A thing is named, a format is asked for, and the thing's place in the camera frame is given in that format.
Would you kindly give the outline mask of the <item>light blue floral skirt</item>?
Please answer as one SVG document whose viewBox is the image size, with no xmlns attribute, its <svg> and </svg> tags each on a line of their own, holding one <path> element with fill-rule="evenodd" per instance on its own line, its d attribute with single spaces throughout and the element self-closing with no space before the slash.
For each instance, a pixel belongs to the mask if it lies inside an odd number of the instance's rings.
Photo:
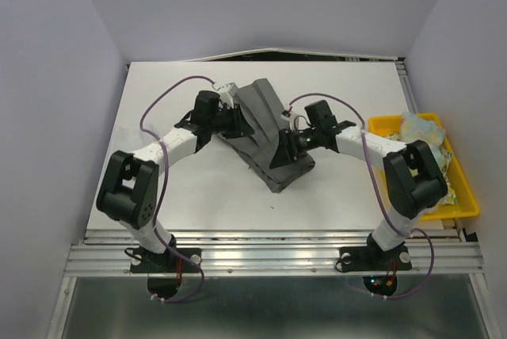
<svg viewBox="0 0 507 339">
<path fill-rule="evenodd" d="M 445 156 L 441 152 L 446 131 L 435 121 L 425 120 L 420 116 L 404 112 L 401 115 L 399 137 L 404 143 L 413 143 L 421 140 L 429 145 L 436 161 L 442 166 Z"/>
</svg>

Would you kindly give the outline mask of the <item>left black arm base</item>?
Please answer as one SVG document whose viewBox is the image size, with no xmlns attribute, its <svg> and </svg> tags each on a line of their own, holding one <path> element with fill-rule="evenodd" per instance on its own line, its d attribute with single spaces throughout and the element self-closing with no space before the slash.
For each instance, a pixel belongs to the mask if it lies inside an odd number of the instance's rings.
<svg viewBox="0 0 507 339">
<path fill-rule="evenodd" d="M 130 260 L 129 272 L 136 275 L 148 276 L 147 291 L 153 300 L 160 303 L 180 303 L 197 293 L 204 282 L 204 274 L 200 268 L 201 249 L 183 248 L 181 256 L 186 261 L 166 250 L 164 253 L 152 253 L 141 246 L 127 247 L 124 254 Z M 177 297 L 183 287 L 184 276 L 199 275 L 200 283 L 197 289 L 187 295 Z"/>
</svg>

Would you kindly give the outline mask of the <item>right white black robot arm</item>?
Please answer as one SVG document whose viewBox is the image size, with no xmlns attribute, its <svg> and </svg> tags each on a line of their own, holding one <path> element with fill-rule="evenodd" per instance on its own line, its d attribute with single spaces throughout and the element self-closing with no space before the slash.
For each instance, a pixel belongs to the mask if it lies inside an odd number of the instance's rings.
<svg viewBox="0 0 507 339">
<path fill-rule="evenodd" d="M 325 148 L 366 162 L 378 200 L 382 200 L 373 169 L 383 171 L 389 207 L 381 205 L 383 221 L 372 232 L 364 249 L 366 262 L 382 268 L 393 258 L 393 249 L 410 235 L 424 212 L 438 205 L 448 193 L 447 182 L 430 149 L 421 140 L 393 141 L 366 132 L 363 125 L 338 122 L 324 100 L 305 107 L 309 126 L 291 124 L 279 131 L 272 169 L 303 158 L 310 150 Z"/>
</svg>

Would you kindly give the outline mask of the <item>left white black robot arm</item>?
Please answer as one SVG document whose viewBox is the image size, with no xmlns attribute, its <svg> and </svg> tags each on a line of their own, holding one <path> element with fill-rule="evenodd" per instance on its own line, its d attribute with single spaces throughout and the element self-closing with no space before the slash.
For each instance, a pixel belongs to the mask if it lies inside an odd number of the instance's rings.
<svg viewBox="0 0 507 339">
<path fill-rule="evenodd" d="M 200 255 L 199 249 L 177 249 L 175 237 L 158 221 L 158 211 L 172 165 L 200 151 L 213 135 L 236 139 L 254 133 L 234 102 L 237 91 L 234 83 L 201 90 L 193 109 L 164 137 L 131 153 L 118 150 L 111 155 L 96 208 L 127 228 L 139 243 L 125 251 L 131 272 L 176 272 L 184 258 Z"/>
</svg>

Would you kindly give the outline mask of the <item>white folded cloth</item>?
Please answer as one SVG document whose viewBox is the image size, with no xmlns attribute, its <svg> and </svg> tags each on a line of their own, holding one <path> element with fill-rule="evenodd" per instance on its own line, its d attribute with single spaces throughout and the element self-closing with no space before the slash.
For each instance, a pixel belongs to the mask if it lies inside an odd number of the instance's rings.
<svg viewBox="0 0 507 339">
<path fill-rule="evenodd" d="M 154 142 L 154 138 L 139 128 L 118 127 L 114 131 L 113 141 L 119 150 L 132 152 Z"/>
</svg>

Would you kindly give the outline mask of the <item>aluminium rail frame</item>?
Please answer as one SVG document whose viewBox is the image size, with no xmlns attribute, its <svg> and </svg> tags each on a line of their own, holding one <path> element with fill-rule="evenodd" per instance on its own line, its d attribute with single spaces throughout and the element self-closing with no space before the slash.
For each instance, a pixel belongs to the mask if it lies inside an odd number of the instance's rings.
<svg viewBox="0 0 507 339">
<path fill-rule="evenodd" d="M 73 246 L 51 338 L 499 338 L 477 242 L 428 225 L 406 242 L 392 299 L 370 295 L 359 272 L 335 265 L 363 246 L 382 216 L 366 165 L 327 150 L 280 194 L 271 193 L 218 140 L 175 165 L 162 225 L 181 249 L 200 250 L 185 272 L 185 302 L 152 299 L 119 224 L 92 210 Z"/>
</svg>

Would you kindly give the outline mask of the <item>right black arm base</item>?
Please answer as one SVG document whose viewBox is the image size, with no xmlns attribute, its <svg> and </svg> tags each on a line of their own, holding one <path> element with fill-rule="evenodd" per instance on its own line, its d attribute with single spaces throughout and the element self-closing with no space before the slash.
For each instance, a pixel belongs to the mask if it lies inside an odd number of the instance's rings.
<svg viewBox="0 0 507 339">
<path fill-rule="evenodd" d="M 413 266 L 404 245 L 388 252 L 367 246 L 346 246 L 340 248 L 334 268 L 340 273 L 363 272 L 366 290 L 387 298 L 397 290 L 398 273 L 410 271 Z"/>
</svg>

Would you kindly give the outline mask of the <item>grey pleated skirt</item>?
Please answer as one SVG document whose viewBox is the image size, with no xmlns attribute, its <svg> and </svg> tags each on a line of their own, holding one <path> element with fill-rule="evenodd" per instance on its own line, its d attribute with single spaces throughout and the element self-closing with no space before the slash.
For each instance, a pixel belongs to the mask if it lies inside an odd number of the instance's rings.
<svg viewBox="0 0 507 339">
<path fill-rule="evenodd" d="M 278 147 L 279 130 L 289 128 L 289 123 L 281 117 L 284 106 L 268 79 L 260 78 L 239 88 L 234 102 L 241 106 L 254 134 L 238 139 L 219 135 L 218 139 L 233 149 L 271 192 L 282 192 L 314 168 L 315 160 L 309 154 L 290 165 L 269 168 Z"/>
</svg>

